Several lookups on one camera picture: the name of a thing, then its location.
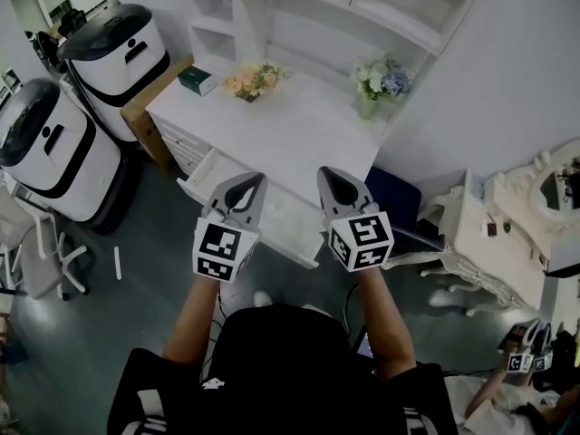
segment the concrete floor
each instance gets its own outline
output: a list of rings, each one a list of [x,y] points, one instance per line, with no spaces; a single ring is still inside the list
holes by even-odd
[[[63,224],[76,246],[86,245],[92,252],[78,266],[91,293],[82,296],[65,285],[71,293],[68,303],[55,292],[40,301],[25,296],[14,300],[11,341],[22,343],[29,358],[7,367],[7,400],[23,433],[105,433],[129,352],[135,347],[161,351],[191,287],[191,248],[200,210],[174,177],[148,165],[129,214],[113,234],[99,236],[70,221]],[[114,247],[121,253],[121,281],[115,275]],[[308,303],[342,320],[353,278],[328,249],[319,261],[318,269],[308,271],[260,245],[236,283],[222,288],[226,313],[252,306],[259,288],[275,302]],[[385,276],[418,359],[439,363],[444,370],[493,367],[503,334],[528,318],[522,312],[468,318],[459,309],[433,309],[427,298],[444,278],[421,278],[412,266]],[[363,323],[356,293],[349,308],[354,339]],[[221,321],[218,311],[216,318]]]

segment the open drawer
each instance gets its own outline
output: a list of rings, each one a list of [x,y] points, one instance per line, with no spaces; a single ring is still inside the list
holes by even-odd
[[[224,180],[250,172],[232,159],[212,149],[184,181],[183,190],[197,202],[207,205],[216,186]],[[324,216],[320,209],[268,181],[266,200],[258,225],[261,240],[282,255],[308,269],[318,267],[315,258],[324,242]]]

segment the person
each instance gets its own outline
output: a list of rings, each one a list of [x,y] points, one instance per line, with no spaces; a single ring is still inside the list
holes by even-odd
[[[199,384],[219,282],[198,276],[162,357],[131,353],[108,433],[317,426],[393,435],[457,433],[441,369],[417,364],[381,270],[356,277],[378,378],[357,365],[339,322],[277,304],[228,317],[208,377]]]
[[[516,328],[515,336],[525,329]],[[567,418],[580,406],[580,385],[559,396],[530,386],[534,371],[521,374],[514,385],[504,383],[509,355],[519,343],[508,340],[497,369],[489,378],[446,377],[459,433],[473,435],[549,435],[558,433]]]

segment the white chair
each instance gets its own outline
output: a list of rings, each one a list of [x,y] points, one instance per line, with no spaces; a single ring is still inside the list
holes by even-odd
[[[67,300],[63,293],[63,277],[82,294],[89,289],[79,283],[69,270],[69,264],[87,251],[81,246],[69,255],[64,254],[65,234],[58,236],[56,221],[50,213],[16,202],[4,186],[0,186],[0,243],[5,262],[6,282],[15,288],[12,272],[22,267],[24,290],[33,299],[46,295],[55,286],[58,297]],[[19,247],[11,266],[10,253]]]

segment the black t-shirt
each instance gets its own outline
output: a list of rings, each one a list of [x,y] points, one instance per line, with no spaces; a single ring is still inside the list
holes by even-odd
[[[337,321],[280,305],[232,314],[202,383],[178,364],[133,350],[107,432],[313,428],[457,434],[439,366],[420,365],[381,384],[359,366]]]

